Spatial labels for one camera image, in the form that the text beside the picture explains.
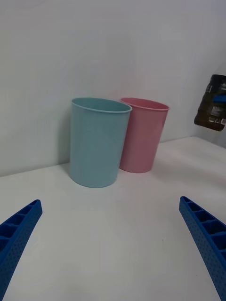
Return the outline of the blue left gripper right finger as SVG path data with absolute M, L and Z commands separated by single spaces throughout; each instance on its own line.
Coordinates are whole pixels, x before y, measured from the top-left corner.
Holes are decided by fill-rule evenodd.
M 201 254 L 215 289 L 226 300 L 226 225 L 185 196 L 179 211 Z

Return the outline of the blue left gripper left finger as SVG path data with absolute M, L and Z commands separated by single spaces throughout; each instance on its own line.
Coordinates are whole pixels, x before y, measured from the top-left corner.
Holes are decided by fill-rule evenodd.
M 34 200 L 0 225 L 0 300 L 42 215 L 40 200 Z

